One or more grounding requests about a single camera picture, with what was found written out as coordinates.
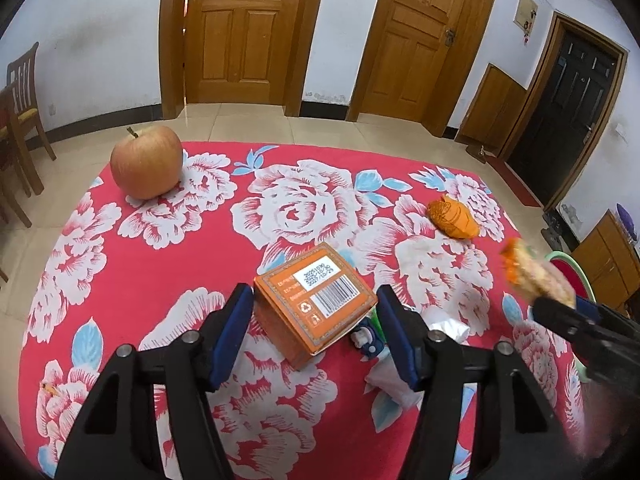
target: wooden chair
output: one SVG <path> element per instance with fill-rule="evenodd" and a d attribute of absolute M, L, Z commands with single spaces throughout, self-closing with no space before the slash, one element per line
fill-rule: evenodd
<path fill-rule="evenodd" d="M 17 153 L 17 143 L 15 142 L 14 129 L 11 126 L 11 122 L 16 122 L 15 112 L 12 107 L 12 88 L 7 87 L 0 92 L 0 171 L 4 170 L 9 166 L 13 166 L 15 172 L 18 175 L 18 179 L 20 180 L 20 184 L 22 185 L 22 189 L 27 196 L 31 196 L 31 189 L 29 188 L 29 183 L 20 168 L 20 163 L 18 161 L 18 153 Z M 22 141 L 24 144 L 24 138 L 22 136 L 18 136 L 18 139 Z M 33 166 L 33 161 L 27 153 L 28 161 L 31 166 Z M 11 192 L 11 189 L 7 186 L 4 181 L 4 177 L 0 174 L 0 192 L 4 196 L 9 207 L 14 210 L 17 217 L 22 221 L 24 225 L 27 227 L 31 227 L 31 221 L 29 217 L 24 213 L 18 201 L 15 199 L 14 194 Z M 8 216 L 4 211 L 4 208 L 0 205 L 0 217 L 4 219 L 5 222 L 8 222 Z"/>
<path fill-rule="evenodd" d="M 31 189 L 33 189 L 33 192 L 36 195 L 39 195 L 44 190 L 44 186 L 38 172 L 36 171 L 36 167 L 33 165 L 33 159 L 29 154 L 26 143 L 24 142 L 24 131 L 20 126 L 18 115 L 15 113 L 14 96 L 17 91 L 17 87 L 18 82 L 14 81 L 0 91 L 0 126 L 2 126 L 0 128 L 0 141 L 3 139 L 8 141 L 12 156 L 17 158 L 20 167 L 24 170 Z M 20 180 L 22 180 L 21 173 L 18 173 L 18 176 L 20 176 Z"/>
<path fill-rule="evenodd" d="M 56 160 L 56 154 L 53 152 L 40 120 L 36 99 L 35 63 L 38 45 L 39 43 L 36 41 L 27 53 L 9 63 L 6 69 L 6 83 L 7 85 L 16 83 L 14 87 L 15 111 L 18 115 L 22 135 L 25 136 L 36 128 L 51 160 Z"/>

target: barcode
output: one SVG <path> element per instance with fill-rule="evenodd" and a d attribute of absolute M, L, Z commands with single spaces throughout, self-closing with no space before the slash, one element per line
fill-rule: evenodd
<path fill-rule="evenodd" d="M 318 292 L 311 296 L 311 300 L 316 304 L 316 307 L 318 307 L 324 317 L 329 317 L 344 307 L 359 293 L 349 278 L 341 276 L 333 283 L 318 290 Z"/>

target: small toy figure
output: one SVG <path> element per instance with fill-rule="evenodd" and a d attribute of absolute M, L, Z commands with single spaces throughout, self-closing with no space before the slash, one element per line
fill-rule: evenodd
<path fill-rule="evenodd" d="M 360 350 L 361 354 L 369 359 L 376 357 L 385 347 L 384 341 L 382 341 L 374 324 L 368 317 L 365 317 L 356 325 L 356 327 L 351 331 L 350 337 L 351 341 L 353 341 L 355 347 Z"/>

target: orange box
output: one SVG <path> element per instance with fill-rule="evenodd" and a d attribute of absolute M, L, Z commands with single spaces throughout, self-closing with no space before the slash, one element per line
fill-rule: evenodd
<path fill-rule="evenodd" d="M 297 370 L 349 332 L 377 302 L 326 243 L 257 276 L 254 295 L 256 319 Z"/>

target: white label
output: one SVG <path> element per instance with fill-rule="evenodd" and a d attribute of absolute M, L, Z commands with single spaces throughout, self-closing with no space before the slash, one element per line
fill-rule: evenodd
<path fill-rule="evenodd" d="M 338 274 L 338 272 L 340 272 L 340 268 L 332 262 L 331 258 L 323 256 L 311 265 L 294 273 L 293 277 L 298 280 L 306 291 L 310 291 L 324 283 L 330 277 Z"/>
<path fill-rule="evenodd" d="M 346 276 L 340 276 L 337 280 L 318 290 L 311 296 L 311 301 L 322 312 L 324 317 L 335 314 L 353 298 L 356 298 L 360 291 Z"/>

